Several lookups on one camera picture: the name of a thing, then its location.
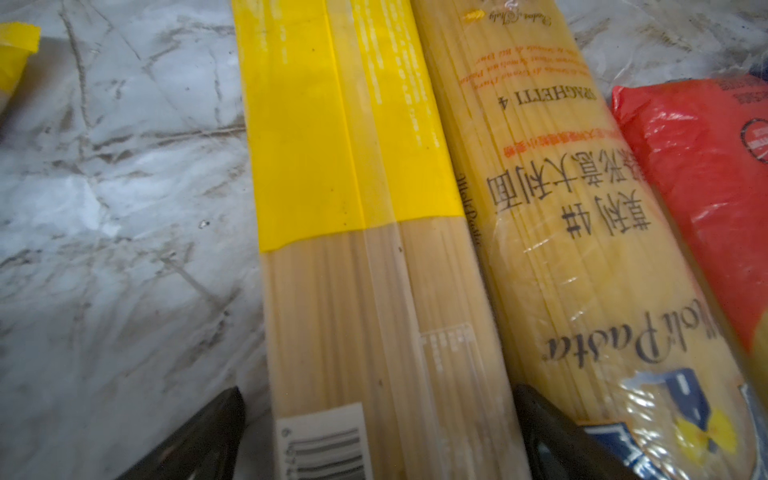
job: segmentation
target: pasta package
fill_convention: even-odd
[[[277,477],[530,478],[410,5],[233,10]]]
[[[413,0],[510,376],[641,478],[765,478],[766,429],[552,0]]]
[[[29,55],[37,53],[40,27],[25,23],[0,24],[0,111],[16,90]]]
[[[768,82],[615,88],[613,109],[768,389]]]

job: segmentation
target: yellow package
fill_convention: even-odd
[[[25,23],[0,24],[0,111],[16,90],[29,55],[38,52],[40,27]]]

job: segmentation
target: red package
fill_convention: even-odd
[[[768,339],[768,83],[747,75],[616,87],[613,110],[741,342],[764,369],[768,351],[752,350],[762,343],[757,339]]]

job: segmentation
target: barcode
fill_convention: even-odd
[[[277,421],[283,480],[372,480],[362,405]]]

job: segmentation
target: marble countertop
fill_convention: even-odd
[[[558,0],[604,95],[749,66],[764,0]],[[0,122],[0,478],[113,478],[220,390],[272,478],[227,0],[6,0],[42,27]]]

